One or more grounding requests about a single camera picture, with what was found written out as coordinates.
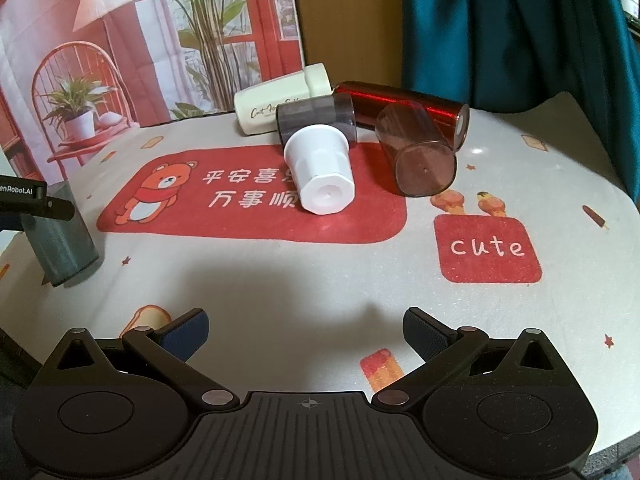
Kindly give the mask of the white plastic cup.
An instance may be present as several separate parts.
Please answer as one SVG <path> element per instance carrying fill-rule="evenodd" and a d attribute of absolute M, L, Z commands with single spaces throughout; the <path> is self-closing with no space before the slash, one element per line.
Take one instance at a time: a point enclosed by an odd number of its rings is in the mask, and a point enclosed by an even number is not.
<path fill-rule="evenodd" d="M 306 211 L 337 214 L 355 199 L 349 144 L 341 130 L 329 125 L 301 128 L 286 142 L 283 157 Z"/>

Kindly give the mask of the brown translucent plastic cup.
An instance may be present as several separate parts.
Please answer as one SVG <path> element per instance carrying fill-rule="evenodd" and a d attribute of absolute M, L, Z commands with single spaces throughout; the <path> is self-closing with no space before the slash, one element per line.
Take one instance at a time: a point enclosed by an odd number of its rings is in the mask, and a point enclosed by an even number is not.
<path fill-rule="evenodd" d="M 434 196 L 454 182 L 454 150 L 419 103 L 387 105 L 378 114 L 374 131 L 402 195 Z"/>

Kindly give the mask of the cream lidded tumbler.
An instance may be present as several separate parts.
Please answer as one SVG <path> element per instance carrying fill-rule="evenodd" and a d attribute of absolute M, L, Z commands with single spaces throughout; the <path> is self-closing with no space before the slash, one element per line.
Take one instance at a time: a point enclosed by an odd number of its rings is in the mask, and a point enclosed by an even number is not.
<path fill-rule="evenodd" d="M 290 73 L 240 90 L 233 98 L 236 119 L 247 136 L 277 129 L 280 104 L 327 96 L 332 92 L 326 66 L 311 64 Z"/>

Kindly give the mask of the red room scene backdrop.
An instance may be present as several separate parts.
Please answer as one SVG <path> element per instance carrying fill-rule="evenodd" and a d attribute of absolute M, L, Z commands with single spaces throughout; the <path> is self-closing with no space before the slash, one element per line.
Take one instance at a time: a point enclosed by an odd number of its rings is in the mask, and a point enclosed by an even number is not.
<path fill-rule="evenodd" d="M 56 182 L 88 162 L 48 115 L 64 80 L 110 88 L 94 120 L 129 129 L 228 112 L 303 64 L 295 0 L 1 0 L 1 163 Z"/>

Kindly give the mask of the bear print tablecloth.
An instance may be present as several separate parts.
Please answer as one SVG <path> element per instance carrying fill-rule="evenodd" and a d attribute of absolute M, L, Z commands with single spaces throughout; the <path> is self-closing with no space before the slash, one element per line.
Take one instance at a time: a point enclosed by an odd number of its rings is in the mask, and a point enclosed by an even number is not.
<path fill-rule="evenodd" d="M 1 256 L 1 326 L 38 361 L 71 327 L 98 338 L 193 308 L 191 363 L 233 391 L 372 392 L 414 370 L 401 319 L 419 307 L 511 338 L 538 327 L 597 413 L 597 448 L 639 429 L 639 215 L 575 100 L 476 110 L 454 185 L 397 193 L 368 130 L 355 200 L 297 201 L 276 136 L 233 115 L 119 136 L 70 185 L 101 257 L 61 286 L 17 235 Z"/>

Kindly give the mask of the teal curtain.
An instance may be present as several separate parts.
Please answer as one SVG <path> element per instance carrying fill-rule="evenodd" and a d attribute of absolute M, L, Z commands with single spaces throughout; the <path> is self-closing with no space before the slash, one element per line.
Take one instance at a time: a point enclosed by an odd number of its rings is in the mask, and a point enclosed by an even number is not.
<path fill-rule="evenodd" d="M 639 196 L 639 51 L 620 0 L 402 0 L 402 84 L 495 113 L 568 92 Z"/>

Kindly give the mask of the dark grey translucent cup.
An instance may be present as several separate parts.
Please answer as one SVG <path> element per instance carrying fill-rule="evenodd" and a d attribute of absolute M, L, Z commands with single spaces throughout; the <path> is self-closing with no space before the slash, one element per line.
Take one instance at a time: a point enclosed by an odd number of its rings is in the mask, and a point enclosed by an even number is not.
<path fill-rule="evenodd" d="M 313 125 L 337 128 L 344 134 L 351 148 L 358 142 L 354 104 L 347 93 L 333 93 L 330 96 L 279 104 L 276 121 L 282 146 L 288 143 L 296 131 Z"/>

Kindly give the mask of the grey translucent plastic cup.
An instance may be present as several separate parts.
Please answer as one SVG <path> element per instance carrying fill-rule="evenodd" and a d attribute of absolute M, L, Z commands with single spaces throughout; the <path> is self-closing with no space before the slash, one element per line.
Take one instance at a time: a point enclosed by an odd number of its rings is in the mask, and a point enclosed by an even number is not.
<path fill-rule="evenodd" d="M 47 203 L 55 210 L 70 211 L 72 218 L 58 219 L 21 214 L 23 231 L 44 276 L 52 286 L 60 286 L 97 263 L 98 248 L 80 214 L 70 182 L 58 182 L 48 188 Z"/>

